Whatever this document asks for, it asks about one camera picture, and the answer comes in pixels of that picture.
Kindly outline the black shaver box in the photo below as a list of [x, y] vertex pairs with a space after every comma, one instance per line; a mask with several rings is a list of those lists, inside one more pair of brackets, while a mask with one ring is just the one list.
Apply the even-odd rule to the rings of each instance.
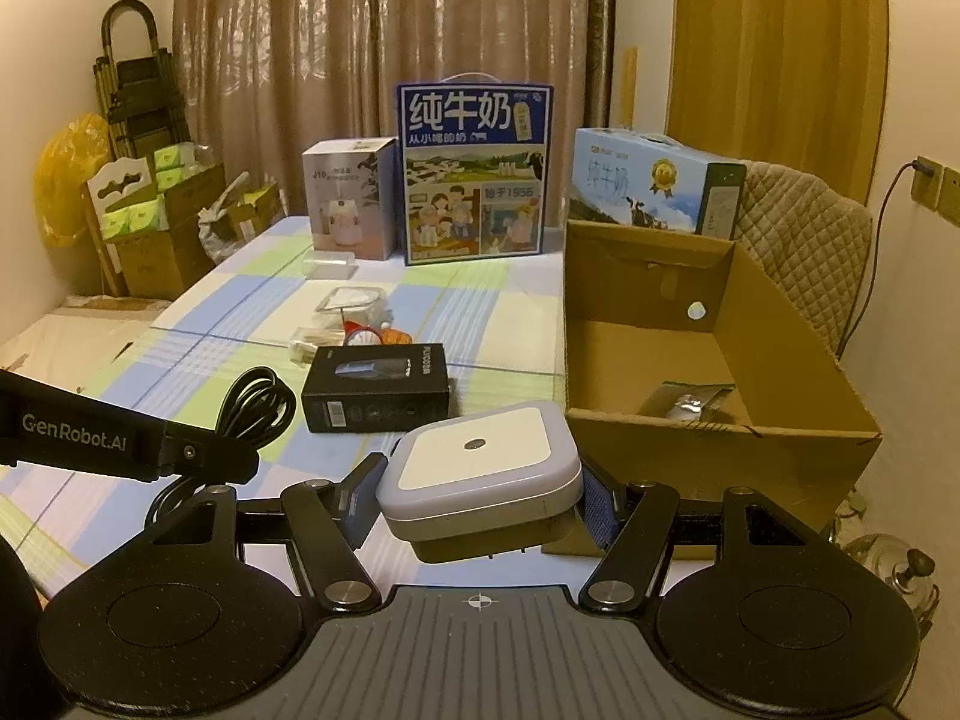
[[443, 421], [451, 405], [446, 353], [438, 343], [319, 349], [301, 405], [314, 434], [408, 433]]

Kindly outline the silver green tea pouch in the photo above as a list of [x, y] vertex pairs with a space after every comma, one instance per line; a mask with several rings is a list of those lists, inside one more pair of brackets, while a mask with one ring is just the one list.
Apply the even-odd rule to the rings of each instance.
[[695, 383], [668, 380], [652, 392], [638, 410], [640, 416], [681, 422], [734, 424], [727, 400], [736, 391], [732, 382]]

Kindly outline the white square night light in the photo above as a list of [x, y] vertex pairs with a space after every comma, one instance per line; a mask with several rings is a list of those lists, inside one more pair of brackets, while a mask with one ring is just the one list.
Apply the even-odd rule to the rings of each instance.
[[395, 538], [439, 564], [563, 538], [583, 491], [562, 408], [537, 400], [405, 434], [376, 497]]

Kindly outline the bag of cotton swabs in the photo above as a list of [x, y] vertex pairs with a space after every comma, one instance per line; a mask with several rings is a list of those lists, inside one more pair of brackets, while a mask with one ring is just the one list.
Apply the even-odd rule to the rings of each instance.
[[288, 340], [288, 358], [296, 364], [311, 364], [322, 349], [342, 346], [346, 336], [342, 325], [298, 327]]

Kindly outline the red Doraemon toy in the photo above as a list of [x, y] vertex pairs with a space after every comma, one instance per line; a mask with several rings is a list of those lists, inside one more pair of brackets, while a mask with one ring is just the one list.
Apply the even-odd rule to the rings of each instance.
[[345, 346], [381, 346], [381, 344], [412, 344], [410, 333], [395, 330], [388, 323], [381, 328], [363, 325], [363, 323], [345, 320], [343, 322]]

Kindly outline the clear box white pads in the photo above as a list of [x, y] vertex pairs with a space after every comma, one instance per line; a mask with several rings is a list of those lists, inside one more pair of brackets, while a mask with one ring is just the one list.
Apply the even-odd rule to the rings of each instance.
[[316, 305], [316, 316], [379, 327], [387, 314], [387, 294], [371, 286], [337, 286]]

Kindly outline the clear plastic cylinder case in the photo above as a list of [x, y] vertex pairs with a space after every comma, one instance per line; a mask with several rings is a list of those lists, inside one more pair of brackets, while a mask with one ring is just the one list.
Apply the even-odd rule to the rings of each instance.
[[308, 252], [301, 271], [308, 280], [349, 280], [357, 266], [352, 252]]

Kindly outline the open cardboard box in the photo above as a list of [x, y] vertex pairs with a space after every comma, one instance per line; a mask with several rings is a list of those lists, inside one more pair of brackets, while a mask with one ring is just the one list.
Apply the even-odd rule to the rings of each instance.
[[[708, 502], [752, 488], [823, 530], [882, 440], [832, 351], [733, 242], [569, 223], [563, 330], [569, 429], [620, 483]], [[732, 382], [736, 422], [638, 415], [668, 380]]]

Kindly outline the white plastic bag pile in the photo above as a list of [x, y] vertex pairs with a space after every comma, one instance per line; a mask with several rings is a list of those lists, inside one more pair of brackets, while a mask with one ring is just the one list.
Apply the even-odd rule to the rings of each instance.
[[250, 183], [251, 174], [242, 171], [208, 208], [199, 211], [199, 241], [205, 254], [215, 265], [229, 259], [244, 245], [231, 223], [229, 210], [242, 200], [242, 195]]

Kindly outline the cardboard boxes with tissues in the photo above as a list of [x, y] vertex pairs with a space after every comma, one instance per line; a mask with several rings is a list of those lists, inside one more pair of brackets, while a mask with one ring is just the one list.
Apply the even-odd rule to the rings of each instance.
[[[197, 216], [236, 177], [226, 176], [208, 146], [192, 142], [101, 167], [86, 183], [85, 200], [107, 291], [176, 299], [212, 271], [215, 264], [199, 241]], [[244, 245], [283, 216], [278, 185], [259, 185], [252, 177], [242, 200], [229, 210]]]

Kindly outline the yellow plastic bag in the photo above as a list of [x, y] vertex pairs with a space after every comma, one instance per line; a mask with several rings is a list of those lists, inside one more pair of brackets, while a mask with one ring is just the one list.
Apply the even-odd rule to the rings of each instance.
[[32, 179], [32, 201], [46, 247], [70, 249], [88, 231], [82, 188], [110, 160], [109, 127], [93, 112], [68, 122], [44, 146]]

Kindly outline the white humidifier box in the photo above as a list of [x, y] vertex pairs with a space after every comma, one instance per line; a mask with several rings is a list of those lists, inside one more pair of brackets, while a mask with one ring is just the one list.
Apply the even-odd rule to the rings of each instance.
[[337, 138], [302, 153], [314, 249], [387, 260], [397, 249], [398, 146], [394, 137]]

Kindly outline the beige quilted chair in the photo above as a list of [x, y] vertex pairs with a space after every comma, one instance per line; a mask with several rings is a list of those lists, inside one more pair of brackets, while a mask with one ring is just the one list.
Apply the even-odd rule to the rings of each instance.
[[871, 253], [871, 213], [809, 172], [765, 161], [745, 167], [732, 239], [839, 351]]

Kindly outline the light blue milk carton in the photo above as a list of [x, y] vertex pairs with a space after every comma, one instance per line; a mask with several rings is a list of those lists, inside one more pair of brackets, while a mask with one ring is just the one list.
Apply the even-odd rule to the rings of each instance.
[[579, 128], [569, 214], [584, 221], [734, 234], [747, 166], [659, 133]]

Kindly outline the black folding cart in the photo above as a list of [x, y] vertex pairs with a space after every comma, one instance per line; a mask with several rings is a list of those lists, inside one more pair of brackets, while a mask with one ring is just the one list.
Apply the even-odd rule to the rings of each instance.
[[[112, 28], [126, 11], [142, 18], [149, 52], [117, 60]], [[148, 158], [156, 149], [189, 142], [184, 96], [171, 52], [158, 41], [153, 11], [140, 0], [117, 0], [101, 21], [101, 44], [103, 55], [94, 62], [93, 76], [112, 154], [116, 158]]]

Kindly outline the dark blue milk carton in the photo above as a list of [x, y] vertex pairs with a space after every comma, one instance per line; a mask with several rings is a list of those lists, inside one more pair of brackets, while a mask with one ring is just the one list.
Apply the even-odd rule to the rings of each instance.
[[395, 93], [409, 265], [542, 250], [553, 88], [460, 75]]

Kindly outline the brown curtain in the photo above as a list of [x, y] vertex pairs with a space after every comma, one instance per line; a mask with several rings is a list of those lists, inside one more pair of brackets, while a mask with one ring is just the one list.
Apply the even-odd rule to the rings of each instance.
[[190, 132], [229, 171], [306, 208], [301, 156], [391, 135], [395, 92], [486, 73], [555, 91], [545, 218], [562, 221], [574, 132], [607, 121], [615, 0], [174, 0]]

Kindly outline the wooden door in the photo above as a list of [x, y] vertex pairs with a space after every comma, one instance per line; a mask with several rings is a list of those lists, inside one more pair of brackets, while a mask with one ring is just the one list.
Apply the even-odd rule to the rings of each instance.
[[889, 0], [675, 0], [667, 132], [871, 192]]

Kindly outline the wall power socket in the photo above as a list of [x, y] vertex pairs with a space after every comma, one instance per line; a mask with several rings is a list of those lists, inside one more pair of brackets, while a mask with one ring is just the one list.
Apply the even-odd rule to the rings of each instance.
[[960, 174], [929, 158], [916, 156], [910, 195], [914, 203], [934, 211], [953, 226], [960, 226]]

